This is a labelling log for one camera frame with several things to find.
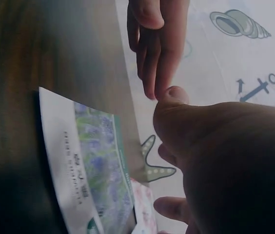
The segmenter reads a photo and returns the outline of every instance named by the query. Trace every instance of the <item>adult hand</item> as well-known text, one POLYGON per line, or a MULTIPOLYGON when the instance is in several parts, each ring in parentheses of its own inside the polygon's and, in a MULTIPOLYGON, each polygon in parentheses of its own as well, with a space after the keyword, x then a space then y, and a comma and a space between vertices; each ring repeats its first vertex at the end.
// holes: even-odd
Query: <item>adult hand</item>
POLYGON ((187 104, 172 87, 155 109, 159 155, 181 169, 186 194, 155 209, 188 223, 186 234, 275 233, 275 108, 187 104))
POLYGON ((182 57, 190 0, 129 0, 127 29, 137 74, 150 99, 170 86, 182 57))

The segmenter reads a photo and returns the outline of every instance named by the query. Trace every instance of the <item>dark wooden surface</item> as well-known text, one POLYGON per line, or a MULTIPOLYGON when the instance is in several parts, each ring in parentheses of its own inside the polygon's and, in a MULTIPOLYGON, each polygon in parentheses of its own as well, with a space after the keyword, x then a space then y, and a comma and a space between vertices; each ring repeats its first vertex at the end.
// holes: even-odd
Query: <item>dark wooden surface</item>
POLYGON ((114 1, 0 0, 0 233, 66 232, 41 148, 39 86, 119 115, 130 174, 146 181, 114 1))

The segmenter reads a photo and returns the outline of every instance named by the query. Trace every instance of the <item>child's hand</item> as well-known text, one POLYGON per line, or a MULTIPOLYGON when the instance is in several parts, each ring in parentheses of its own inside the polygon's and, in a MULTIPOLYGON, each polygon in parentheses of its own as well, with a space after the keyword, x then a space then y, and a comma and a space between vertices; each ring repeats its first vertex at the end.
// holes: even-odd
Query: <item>child's hand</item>
POLYGON ((150 99, 170 86, 182 57, 190 0, 129 0, 128 37, 150 99))

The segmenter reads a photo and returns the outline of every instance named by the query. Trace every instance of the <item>seashell print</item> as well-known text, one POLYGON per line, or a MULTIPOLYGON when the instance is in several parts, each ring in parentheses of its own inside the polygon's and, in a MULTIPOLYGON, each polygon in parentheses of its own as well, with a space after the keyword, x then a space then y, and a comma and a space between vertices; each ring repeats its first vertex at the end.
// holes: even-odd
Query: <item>seashell print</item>
POLYGON ((191 55, 192 51, 193 51, 192 45, 191 45, 190 42, 186 39, 186 40, 185 40, 185 44, 184 44, 184 50, 183 50, 182 59, 188 58, 188 57, 191 55))
POLYGON ((210 19, 218 30, 232 37, 242 35, 252 39, 271 37, 265 28, 238 10, 229 10, 225 13, 212 12, 210 19))

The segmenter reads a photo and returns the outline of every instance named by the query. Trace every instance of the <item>green stripe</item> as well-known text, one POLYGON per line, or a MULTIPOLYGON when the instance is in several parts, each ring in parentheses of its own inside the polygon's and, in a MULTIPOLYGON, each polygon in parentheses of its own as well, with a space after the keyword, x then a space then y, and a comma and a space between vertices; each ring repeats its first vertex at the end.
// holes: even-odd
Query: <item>green stripe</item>
POLYGON ((118 116, 114 116, 114 120, 115 120, 117 143, 118 143, 118 150, 119 150, 122 170, 124 172, 124 176, 126 178, 128 188, 130 190, 132 204, 134 204, 134 196, 133 196, 131 180, 128 172, 127 160, 126 160, 126 157, 124 156, 124 147, 123 147, 123 141, 122 141, 122 135, 121 135, 120 119, 118 116))

